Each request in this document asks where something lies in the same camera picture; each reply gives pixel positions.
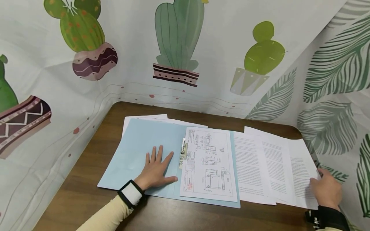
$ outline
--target light blue folder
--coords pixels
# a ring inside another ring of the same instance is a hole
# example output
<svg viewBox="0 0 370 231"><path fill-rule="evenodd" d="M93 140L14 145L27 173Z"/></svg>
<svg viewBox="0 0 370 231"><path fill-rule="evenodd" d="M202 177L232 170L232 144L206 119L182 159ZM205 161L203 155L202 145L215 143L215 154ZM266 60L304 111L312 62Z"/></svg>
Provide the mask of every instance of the light blue folder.
<svg viewBox="0 0 370 231"><path fill-rule="evenodd" d="M177 176L179 180L160 188L151 188L147 190L145 194L176 200L240 208L233 132L230 132L230 137L238 201L231 202L194 197L180 197L182 170L179 169L179 160L182 139L185 137L187 127L188 126L154 120L131 119L108 168L98 183L98 187L119 190L127 181L135 179L141 173L145 165L146 153L151 153L153 146L156 146L158 150L159 145L163 145L162 160L164 160L171 151L174 152L174 156L165 172L165 177Z"/></svg>

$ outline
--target metal binder clip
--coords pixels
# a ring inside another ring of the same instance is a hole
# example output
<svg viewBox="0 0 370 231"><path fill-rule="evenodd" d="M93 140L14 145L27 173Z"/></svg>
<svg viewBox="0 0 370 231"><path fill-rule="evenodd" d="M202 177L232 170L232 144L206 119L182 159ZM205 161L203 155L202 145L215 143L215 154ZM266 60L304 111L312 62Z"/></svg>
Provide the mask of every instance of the metal binder clip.
<svg viewBox="0 0 370 231"><path fill-rule="evenodd" d="M185 140L186 140L185 138L182 138L182 146L181 146L181 152L180 152L179 169L182 169L182 163L183 163L184 159L186 159L186 155L185 155Z"/></svg>

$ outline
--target leaf print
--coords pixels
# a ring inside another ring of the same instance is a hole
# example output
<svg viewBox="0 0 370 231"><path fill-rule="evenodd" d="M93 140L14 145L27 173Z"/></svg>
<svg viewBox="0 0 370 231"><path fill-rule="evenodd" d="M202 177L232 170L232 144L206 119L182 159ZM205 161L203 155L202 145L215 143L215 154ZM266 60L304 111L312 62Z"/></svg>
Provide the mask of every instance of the leaf print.
<svg viewBox="0 0 370 231"><path fill-rule="evenodd" d="M366 134L360 147L360 162L357 164L357 191L363 217L370 218L370 138Z"/></svg>
<svg viewBox="0 0 370 231"><path fill-rule="evenodd" d="M352 224L348 219L347 219L348 227L350 231L363 231L354 224Z"/></svg>
<svg viewBox="0 0 370 231"><path fill-rule="evenodd" d="M338 170L335 170L327 165L324 165L318 161L314 161L315 162L315 165L316 165L316 168L321 168L321 169L326 169L328 170L331 175L341 184L343 184L346 180L348 180L348 177L349 175L345 174L345 173L342 173Z"/></svg>
<svg viewBox="0 0 370 231"><path fill-rule="evenodd" d="M303 101L316 102L330 94L370 87L370 16L326 42L313 55L307 72Z"/></svg>
<svg viewBox="0 0 370 231"><path fill-rule="evenodd" d="M297 128L310 153L341 155L351 150L357 139L351 103L318 103L298 115Z"/></svg>
<svg viewBox="0 0 370 231"><path fill-rule="evenodd" d="M343 26L362 15L365 15L369 11L369 0L348 0L326 27L335 28L337 26Z"/></svg>
<svg viewBox="0 0 370 231"><path fill-rule="evenodd" d="M272 121L281 116L292 99L296 70L283 75L262 97L246 119Z"/></svg>

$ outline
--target black wrist strap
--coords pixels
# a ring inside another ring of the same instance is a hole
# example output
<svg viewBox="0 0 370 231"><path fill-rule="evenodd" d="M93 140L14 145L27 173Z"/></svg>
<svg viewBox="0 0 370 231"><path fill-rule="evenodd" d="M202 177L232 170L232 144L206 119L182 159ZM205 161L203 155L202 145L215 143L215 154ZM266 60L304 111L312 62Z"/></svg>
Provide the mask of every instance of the black wrist strap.
<svg viewBox="0 0 370 231"><path fill-rule="evenodd" d="M336 209L319 205L318 218L321 228L331 227L343 231L350 231L346 217Z"/></svg>
<svg viewBox="0 0 370 231"><path fill-rule="evenodd" d="M121 200L127 205L128 208L131 209L135 208L136 206L133 205L122 193L122 190L126 188L129 184L132 184L141 193L141 195L144 195L144 191L133 180L129 180L122 188L120 188L119 191L117 191L117 194L120 196Z"/></svg>

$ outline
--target engineering drawing sheet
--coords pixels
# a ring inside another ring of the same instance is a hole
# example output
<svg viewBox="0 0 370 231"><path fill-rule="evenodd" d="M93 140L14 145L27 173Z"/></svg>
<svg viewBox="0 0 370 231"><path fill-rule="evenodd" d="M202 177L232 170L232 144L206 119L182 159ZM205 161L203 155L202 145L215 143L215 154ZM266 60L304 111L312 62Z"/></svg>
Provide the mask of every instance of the engineering drawing sheet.
<svg viewBox="0 0 370 231"><path fill-rule="evenodd" d="M187 127L180 196L237 201L230 132Z"/></svg>

